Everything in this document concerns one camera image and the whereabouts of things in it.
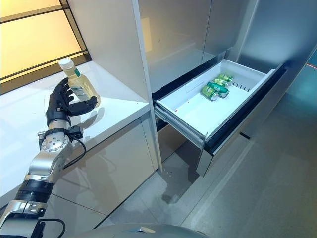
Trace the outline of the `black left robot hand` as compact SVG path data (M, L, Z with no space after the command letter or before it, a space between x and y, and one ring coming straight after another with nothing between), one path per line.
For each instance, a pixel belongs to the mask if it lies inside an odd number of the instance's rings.
M73 90L68 85L68 77L64 78L50 94L46 111L47 126L55 120L64 120L71 124L70 118L90 112L97 105L96 96L86 101L71 104L74 99Z

